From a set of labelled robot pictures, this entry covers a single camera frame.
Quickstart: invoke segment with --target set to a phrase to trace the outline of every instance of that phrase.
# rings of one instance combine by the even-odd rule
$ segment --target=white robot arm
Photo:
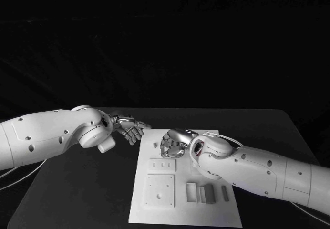
[[[165,152],[161,150],[161,157],[178,158],[187,150],[193,166],[208,179],[221,178],[260,196],[295,202],[330,215],[330,169],[226,138],[239,144],[234,148],[221,137],[210,132],[198,135],[187,129],[171,129],[161,148],[168,140],[180,145],[170,146]]]
[[[149,128],[129,115],[110,116],[86,105],[27,114],[0,123],[0,170],[43,161],[77,143],[83,148],[98,146],[103,153],[115,146],[113,131],[132,145]]]

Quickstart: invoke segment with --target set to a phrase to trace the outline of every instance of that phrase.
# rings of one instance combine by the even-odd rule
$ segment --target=black background
[[[312,0],[1,7],[0,118],[83,104],[281,109],[330,167],[328,12]],[[33,177],[0,192],[2,225]]]

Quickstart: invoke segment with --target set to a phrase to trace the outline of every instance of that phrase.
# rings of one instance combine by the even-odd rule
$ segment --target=robotic hand
[[[171,129],[161,139],[161,157],[178,158],[184,151],[208,179],[221,178],[256,195],[295,202],[330,215],[330,168],[246,147],[214,133],[198,135],[187,129]]]
[[[0,170],[54,157],[77,143],[83,148],[98,146],[103,153],[115,146],[113,131],[132,145],[142,129],[151,126],[129,115],[110,116],[86,105],[27,114],[0,124]]]

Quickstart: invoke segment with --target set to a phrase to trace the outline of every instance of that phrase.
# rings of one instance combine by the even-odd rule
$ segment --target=black table
[[[116,108],[98,108],[105,112]],[[291,119],[281,110],[121,108],[154,129],[217,129],[243,145],[318,165]],[[113,134],[116,146],[72,146],[44,162],[8,229],[200,228],[128,224],[139,142]],[[285,201],[233,187],[243,228],[328,228]]]

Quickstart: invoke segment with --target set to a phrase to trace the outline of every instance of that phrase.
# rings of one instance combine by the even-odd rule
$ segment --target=white platform
[[[144,130],[138,153],[135,183],[128,222],[145,224],[242,228],[232,185],[227,184],[221,179],[210,180],[198,174],[197,170],[194,170],[194,168],[190,166],[191,163],[187,152],[184,153],[183,157],[175,159],[175,171],[157,172],[148,170],[148,160],[162,159],[159,157],[159,140],[167,131],[168,130]],[[217,130],[194,131],[198,134],[203,134],[206,131],[219,133]],[[145,206],[145,178],[148,174],[174,175],[172,208],[151,208]],[[197,203],[187,203],[185,183],[196,183]],[[206,184],[213,185],[216,200],[214,204],[200,203],[198,187],[204,186]],[[226,186],[229,202],[224,202],[223,200],[221,185]]]

